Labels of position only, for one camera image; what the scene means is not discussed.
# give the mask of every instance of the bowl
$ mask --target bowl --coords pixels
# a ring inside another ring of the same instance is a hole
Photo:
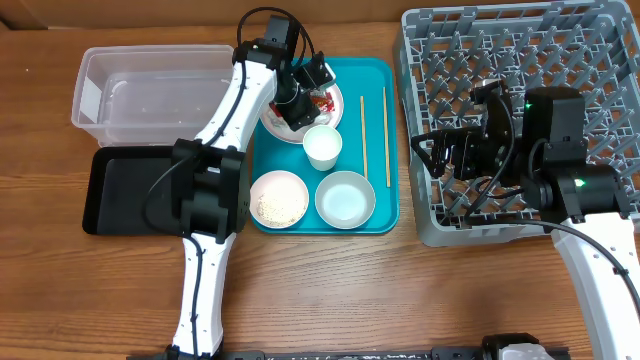
[[[309,191],[296,174],[268,172],[251,186],[249,211],[262,226],[284,229],[297,223],[309,207]]]
[[[373,214],[376,195],[371,183],[352,171],[337,171],[320,182],[316,210],[327,224],[337,229],[361,226]]]

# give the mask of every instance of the small bowl of seasoning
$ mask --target small bowl of seasoning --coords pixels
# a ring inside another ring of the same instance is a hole
[[[262,226],[284,229],[297,223],[309,207],[309,190],[296,174],[268,172],[251,186],[249,211]]]

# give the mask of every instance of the wood grain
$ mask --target wood grain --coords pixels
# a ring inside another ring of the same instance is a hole
[[[398,24],[309,26],[331,56],[392,64]],[[255,37],[262,26],[249,27]],[[0,35],[0,358],[122,359],[161,351],[177,325],[182,244],[93,237],[81,218],[96,141],[70,122],[90,47],[233,44],[235,28]],[[395,101],[400,221],[383,236],[239,235],[227,270],[228,350],[409,350],[527,331],[591,358],[549,238],[429,248],[417,238],[404,117]]]

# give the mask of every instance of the perforated metal rack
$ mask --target perforated metal rack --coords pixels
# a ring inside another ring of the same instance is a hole
[[[473,109],[468,92],[482,79],[506,80],[518,134],[527,89],[577,88],[587,102],[588,161],[617,169],[636,222],[640,220],[638,39],[633,15],[619,0],[409,10],[402,16],[394,45],[398,94],[409,137],[479,125],[482,114]],[[462,215],[478,195],[475,183],[455,180],[450,171],[433,179],[413,151],[410,159],[416,226],[425,244],[486,244],[543,233],[536,226],[462,225]],[[497,188],[493,193],[508,190]],[[487,199],[480,210],[485,218],[537,215],[520,195]]]

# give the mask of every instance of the clear plastic bin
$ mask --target clear plastic bin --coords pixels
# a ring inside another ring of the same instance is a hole
[[[171,145],[211,119],[233,74],[227,45],[91,48],[71,122],[100,146]]]

